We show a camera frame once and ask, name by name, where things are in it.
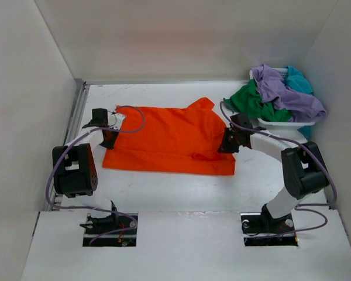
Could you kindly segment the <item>orange t shirt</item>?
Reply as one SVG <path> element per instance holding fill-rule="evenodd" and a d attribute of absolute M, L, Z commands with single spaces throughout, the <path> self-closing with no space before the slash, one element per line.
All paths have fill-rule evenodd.
<path fill-rule="evenodd" d="M 226 125 L 202 97 L 186 108 L 119 107 L 126 118 L 102 167 L 138 172 L 233 176 L 236 160 L 218 153 Z"/>

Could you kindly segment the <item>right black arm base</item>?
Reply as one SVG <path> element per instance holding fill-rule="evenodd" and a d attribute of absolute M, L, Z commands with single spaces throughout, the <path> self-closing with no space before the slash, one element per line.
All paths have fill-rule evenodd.
<path fill-rule="evenodd" d="M 279 219 L 266 219 L 261 213 L 240 215 L 245 246 L 298 246 L 291 214 Z"/>

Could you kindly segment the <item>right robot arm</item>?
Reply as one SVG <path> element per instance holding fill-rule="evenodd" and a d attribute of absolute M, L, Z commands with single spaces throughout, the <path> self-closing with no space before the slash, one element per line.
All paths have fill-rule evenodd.
<path fill-rule="evenodd" d="M 259 218 L 265 231 L 274 231 L 304 198 L 329 185 L 325 162 L 314 142 L 299 143 L 272 135 L 262 127 L 253 127 L 247 114 L 235 114 L 229 120 L 219 153 L 238 153 L 243 146 L 282 164 L 284 187 L 262 207 Z"/>

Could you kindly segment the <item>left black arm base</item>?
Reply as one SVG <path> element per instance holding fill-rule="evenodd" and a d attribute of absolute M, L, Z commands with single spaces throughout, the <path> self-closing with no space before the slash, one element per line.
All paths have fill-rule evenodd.
<path fill-rule="evenodd" d="M 80 224 L 84 229 L 83 247 L 135 247 L 137 228 L 131 218 L 110 214 L 95 218 L 87 215 L 86 222 Z"/>

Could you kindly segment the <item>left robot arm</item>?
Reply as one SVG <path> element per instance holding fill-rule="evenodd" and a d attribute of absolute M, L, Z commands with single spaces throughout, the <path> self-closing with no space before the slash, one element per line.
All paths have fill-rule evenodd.
<path fill-rule="evenodd" d="M 52 150 L 53 164 L 64 151 L 60 165 L 53 176 L 54 190 L 58 196 L 67 197 L 67 203 L 74 206 L 92 207 L 91 216 L 100 218 L 99 226 L 106 233 L 114 233 L 119 228 L 119 218 L 97 209 L 116 211 L 111 200 L 98 198 L 98 173 L 93 153 L 97 150 L 112 149 L 126 117 L 103 108 L 92 110 L 92 118 L 81 127 L 78 135 L 63 146 Z"/>

